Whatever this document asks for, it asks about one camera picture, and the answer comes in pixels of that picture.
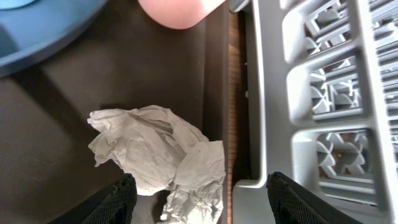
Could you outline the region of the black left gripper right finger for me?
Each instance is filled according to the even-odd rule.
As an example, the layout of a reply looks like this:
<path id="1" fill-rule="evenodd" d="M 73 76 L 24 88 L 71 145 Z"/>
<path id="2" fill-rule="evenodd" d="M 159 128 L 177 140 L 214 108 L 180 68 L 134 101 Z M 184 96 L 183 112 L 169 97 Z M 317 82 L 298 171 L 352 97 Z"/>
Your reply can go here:
<path id="1" fill-rule="evenodd" d="M 281 172 L 268 175 L 266 189 L 277 224 L 359 222 L 326 203 Z"/>

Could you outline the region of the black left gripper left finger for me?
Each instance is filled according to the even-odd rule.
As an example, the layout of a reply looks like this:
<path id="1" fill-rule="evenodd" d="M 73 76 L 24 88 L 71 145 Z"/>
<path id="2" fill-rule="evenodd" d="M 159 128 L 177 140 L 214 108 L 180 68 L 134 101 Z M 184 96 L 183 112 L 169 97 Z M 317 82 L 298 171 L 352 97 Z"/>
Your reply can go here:
<path id="1" fill-rule="evenodd" d="M 50 224 L 131 223 L 137 203 L 136 180 L 131 174 L 105 187 Z"/>

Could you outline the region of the white tissue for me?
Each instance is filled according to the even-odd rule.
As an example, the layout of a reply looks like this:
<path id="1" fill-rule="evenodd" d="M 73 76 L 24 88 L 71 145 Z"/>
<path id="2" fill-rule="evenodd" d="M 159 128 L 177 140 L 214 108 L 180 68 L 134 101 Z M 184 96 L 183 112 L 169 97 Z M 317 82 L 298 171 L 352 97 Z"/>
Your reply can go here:
<path id="1" fill-rule="evenodd" d="M 172 110 L 157 105 L 92 111 L 99 134 L 89 143 L 96 165 L 114 161 L 136 180 L 138 195 L 168 190 L 161 223 L 217 223 L 226 176 L 222 141 L 210 141 Z"/>

